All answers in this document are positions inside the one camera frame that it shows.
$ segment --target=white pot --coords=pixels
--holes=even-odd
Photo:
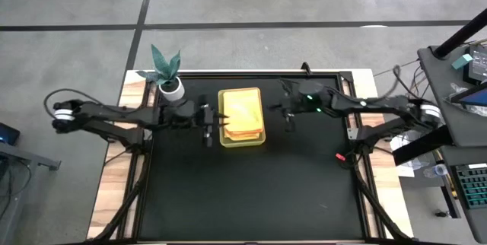
[[[184,96],[183,82],[180,80],[179,77],[176,77],[176,79],[177,79],[179,85],[177,86],[176,90],[174,90],[172,92],[166,92],[166,91],[162,90],[162,87],[159,85],[159,90],[164,95],[166,100],[176,101],[176,100],[179,100],[180,98],[182,98]]]

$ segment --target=gray concrete floor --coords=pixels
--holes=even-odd
[[[136,24],[142,0],[0,0],[0,26]],[[445,21],[473,18],[487,0],[151,0],[147,24],[272,21]],[[152,68],[149,46],[182,53],[182,68],[371,68],[374,73],[417,58],[459,27],[146,30],[134,68]],[[20,147],[62,160],[58,172],[38,170],[21,216],[18,244],[86,237],[107,144],[77,132],[56,135],[42,100],[76,88],[115,104],[133,30],[0,32],[0,122],[22,131]],[[487,37],[484,29],[476,37]],[[417,64],[403,68],[410,81]],[[393,83],[376,78],[379,94]],[[398,88],[396,94],[403,94]],[[55,100],[75,98],[60,95]],[[475,244],[463,219],[435,218],[438,189],[405,190],[415,236]]]

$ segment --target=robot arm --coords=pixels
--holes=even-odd
[[[120,141],[126,148],[140,148],[144,130],[202,129],[202,140],[212,145],[211,133],[217,114],[200,97],[198,104],[192,100],[178,100],[162,107],[114,107],[82,100],[68,100],[54,104],[53,127],[57,133],[84,130],[99,135],[108,142]],[[138,127],[124,129],[108,122],[134,123]]]
[[[426,100],[410,100],[405,96],[352,98],[316,81],[281,82],[285,96],[270,109],[282,113],[288,132],[296,129],[294,117],[300,113],[325,113],[331,117],[347,117],[352,113],[392,113],[399,116],[379,126],[349,129],[351,141],[373,148],[381,138],[399,135],[411,129],[427,132],[441,124],[438,108]]]

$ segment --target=black pole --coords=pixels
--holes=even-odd
[[[450,39],[441,44],[434,52],[433,55],[439,59],[450,54],[460,44],[465,43],[471,36],[479,32],[485,25],[487,25],[487,9],[478,14],[473,20],[462,27],[456,32]]]

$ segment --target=artificial plant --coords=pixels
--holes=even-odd
[[[165,91],[176,90],[177,84],[177,71],[180,69],[181,56],[180,51],[167,63],[161,51],[156,46],[151,44],[152,58],[154,60],[155,72],[137,71],[137,74],[147,79],[148,81],[154,81],[157,85],[160,85]]]

